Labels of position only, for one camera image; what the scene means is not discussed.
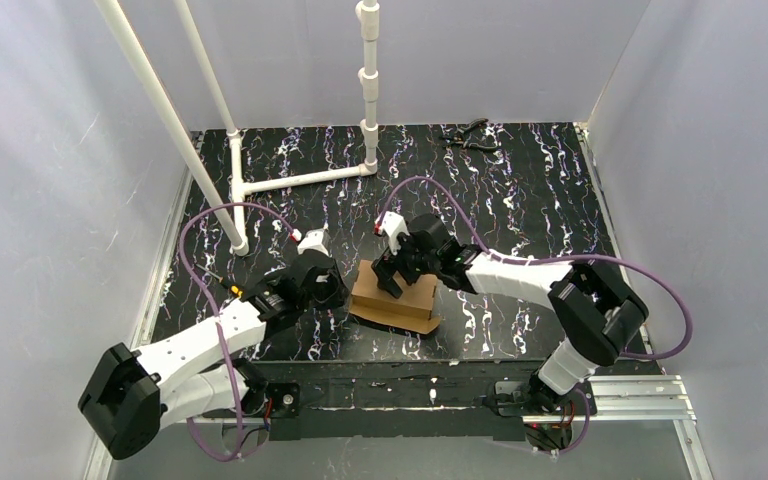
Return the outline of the brown cardboard paper box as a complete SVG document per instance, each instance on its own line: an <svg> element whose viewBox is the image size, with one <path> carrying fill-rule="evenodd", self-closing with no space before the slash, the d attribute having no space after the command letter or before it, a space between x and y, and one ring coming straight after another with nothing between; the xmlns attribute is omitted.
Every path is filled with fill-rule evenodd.
<svg viewBox="0 0 768 480"><path fill-rule="evenodd" d="M402 295L395 298L377 286L377 277L370 260L361 260L358 277L351 290L350 314L377 325L404 331L429 334L436 330L441 317L433 313L438 280L424 275L413 285L407 285L396 274Z"/></svg>

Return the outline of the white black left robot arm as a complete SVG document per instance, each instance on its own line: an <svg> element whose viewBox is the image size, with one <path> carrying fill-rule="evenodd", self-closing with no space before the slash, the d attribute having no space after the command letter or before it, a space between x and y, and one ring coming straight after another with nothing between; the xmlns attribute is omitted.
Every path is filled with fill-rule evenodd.
<svg viewBox="0 0 768 480"><path fill-rule="evenodd" d="M144 449L164 428L231 409L258 384L226 356L296 325L312 309L345 304L337 262L307 250L245 288L219 314L135 350L118 343L101 355L78 409L115 460Z"/></svg>

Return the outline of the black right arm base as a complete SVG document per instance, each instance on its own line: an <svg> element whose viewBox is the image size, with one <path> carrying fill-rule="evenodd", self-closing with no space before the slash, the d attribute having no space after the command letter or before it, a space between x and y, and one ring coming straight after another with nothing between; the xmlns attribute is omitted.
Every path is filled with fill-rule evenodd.
<svg viewBox="0 0 768 480"><path fill-rule="evenodd" d="M503 380L494 383L476 404L503 418L555 416L547 423L526 422L526 441L532 450L560 455L579 446L588 432L594 405L582 384L558 394L536 374L528 382Z"/></svg>

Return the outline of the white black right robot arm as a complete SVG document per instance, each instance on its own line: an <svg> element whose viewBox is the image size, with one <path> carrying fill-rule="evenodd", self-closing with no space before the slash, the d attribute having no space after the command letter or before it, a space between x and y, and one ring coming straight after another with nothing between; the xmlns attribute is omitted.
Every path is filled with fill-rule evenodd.
<svg viewBox="0 0 768 480"><path fill-rule="evenodd" d="M501 259L460 243L433 214L407 221L388 211L375 233L387 247L372 270L378 288L394 298L433 276L454 291L501 295L554 312L565 338L532 376L532 394L563 396L597 368L613 365L649 316L644 301L602 260Z"/></svg>

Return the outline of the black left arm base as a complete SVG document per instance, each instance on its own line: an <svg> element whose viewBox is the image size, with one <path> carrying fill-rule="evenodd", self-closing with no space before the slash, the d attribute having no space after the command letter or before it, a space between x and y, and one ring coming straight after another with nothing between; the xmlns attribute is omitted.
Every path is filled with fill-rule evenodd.
<svg viewBox="0 0 768 480"><path fill-rule="evenodd" d="M300 413L301 391L297 383L243 380L240 400L244 418L287 419Z"/></svg>

